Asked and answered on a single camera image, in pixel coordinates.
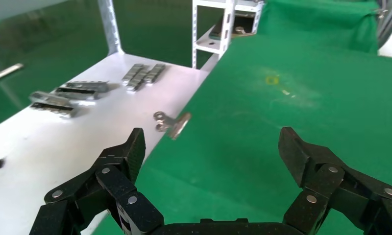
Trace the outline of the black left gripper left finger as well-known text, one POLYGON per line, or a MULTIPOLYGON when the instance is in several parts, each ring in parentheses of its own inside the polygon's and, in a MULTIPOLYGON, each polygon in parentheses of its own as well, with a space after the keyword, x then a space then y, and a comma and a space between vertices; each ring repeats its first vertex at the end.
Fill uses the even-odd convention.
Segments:
POLYGON ((51 189, 29 233, 79 235, 109 211, 124 234, 153 234, 163 215, 135 186, 145 153, 144 131, 134 128, 125 143, 104 149, 88 170, 51 189))

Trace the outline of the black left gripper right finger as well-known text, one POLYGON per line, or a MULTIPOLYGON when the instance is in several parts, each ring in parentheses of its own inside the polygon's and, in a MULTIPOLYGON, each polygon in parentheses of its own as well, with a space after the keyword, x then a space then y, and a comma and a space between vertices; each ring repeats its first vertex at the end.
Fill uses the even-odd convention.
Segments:
POLYGON ((331 210, 366 235, 392 235, 392 186, 347 166, 329 148, 303 141, 291 127, 280 131, 281 159, 302 189, 283 222, 315 235, 331 210))

